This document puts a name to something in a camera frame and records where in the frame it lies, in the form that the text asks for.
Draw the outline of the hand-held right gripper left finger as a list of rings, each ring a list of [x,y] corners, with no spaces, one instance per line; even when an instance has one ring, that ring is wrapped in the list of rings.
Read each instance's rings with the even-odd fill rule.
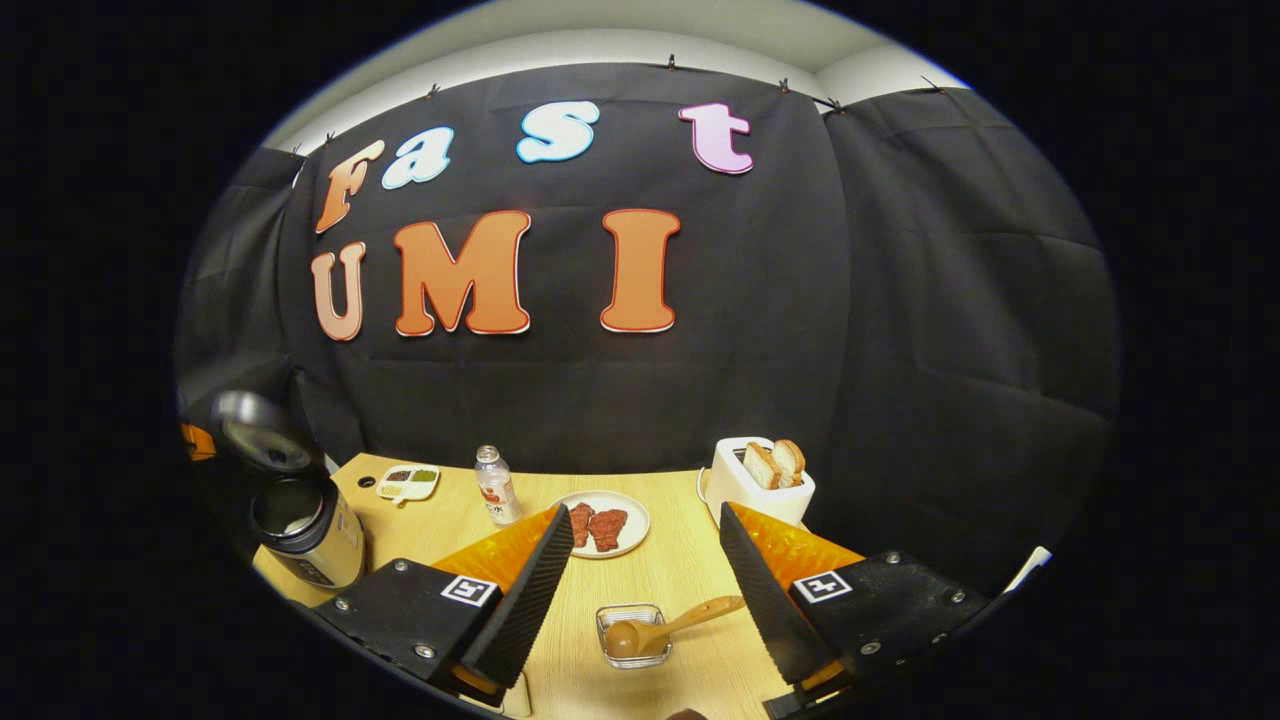
[[[476,701],[515,687],[573,550],[556,503],[434,564],[396,559],[315,609],[317,624],[411,682]]]

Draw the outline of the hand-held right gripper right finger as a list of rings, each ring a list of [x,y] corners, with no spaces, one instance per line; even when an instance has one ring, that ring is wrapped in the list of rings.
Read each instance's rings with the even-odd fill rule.
[[[726,502],[719,542],[790,692],[769,717],[819,708],[913,670],[966,634],[996,602],[899,551],[864,557]]]

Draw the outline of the wooden spoon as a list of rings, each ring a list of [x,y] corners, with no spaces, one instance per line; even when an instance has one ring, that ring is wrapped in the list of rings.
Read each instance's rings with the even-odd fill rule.
[[[708,600],[673,620],[666,620],[660,625],[639,623],[617,623],[607,632],[607,643],[612,653],[622,657],[635,657],[655,653],[662,650],[672,637],[703,623],[723,618],[745,609],[745,598],[741,596],[723,596]]]

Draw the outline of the dark grey rice cooker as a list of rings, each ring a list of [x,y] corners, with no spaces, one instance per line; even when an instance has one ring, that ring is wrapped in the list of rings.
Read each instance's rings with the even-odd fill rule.
[[[310,585],[342,591],[364,574],[365,534],[315,443],[284,409],[255,392],[224,391],[211,419],[252,480],[253,538]]]

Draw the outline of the white toaster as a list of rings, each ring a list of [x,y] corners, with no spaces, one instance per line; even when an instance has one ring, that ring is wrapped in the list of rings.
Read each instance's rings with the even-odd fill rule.
[[[801,470],[800,482],[792,487],[760,487],[745,460],[750,443],[758,445],[764,455],[774,448],[774,442],[763,437],[724,438],[716,443],[712,464],[701,478],[700,489],[700,497],[713,521],[721,524],[721,505],[731,501],[799,525],[815,492],[815,483],[806,470]]]

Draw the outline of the clear bottle with red label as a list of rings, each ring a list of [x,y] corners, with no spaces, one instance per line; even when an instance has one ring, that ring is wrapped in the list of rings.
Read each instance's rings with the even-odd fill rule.
[[[476,450],[475,474],[490,519],[508,527],[524,519],[507,461],[493,445]]]

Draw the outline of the white round plate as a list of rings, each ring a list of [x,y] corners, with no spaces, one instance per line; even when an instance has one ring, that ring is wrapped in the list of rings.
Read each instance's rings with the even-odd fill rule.
[[[644,542],[650,530],[650,515],[648,510],[635,498],[614,491],[588,489],[564,495],[556,501],[545,503],[544,509],[564,505],[572,509],[579,503],[585,503],[598,512],[618,510],[627,514],[627,518],[617,533],[616,547],[600,551],[590,534],[582,548],[575,547],[571,552],[573,557],[603,560],[626,555]]]

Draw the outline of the white divided condiment dish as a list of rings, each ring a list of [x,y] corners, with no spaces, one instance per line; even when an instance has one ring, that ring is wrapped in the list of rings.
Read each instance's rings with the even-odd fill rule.
[[[401,464],[389,468],[375,486],[379,497],[403,506],[408,501],[430,498],[440,478],[440,469],[430,464]]]

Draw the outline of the black backdrop cloth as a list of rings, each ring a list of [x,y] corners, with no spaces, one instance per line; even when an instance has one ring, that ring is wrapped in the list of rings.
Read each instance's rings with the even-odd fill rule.
[[[648,473],[791,439],[810,527],[995,593],[1088,495],[1119,365],[1091,223],[977,94],[823,114],[602,63],[257,151],[192,251],[174,375],[193,428],[248,389],[337,462]]]

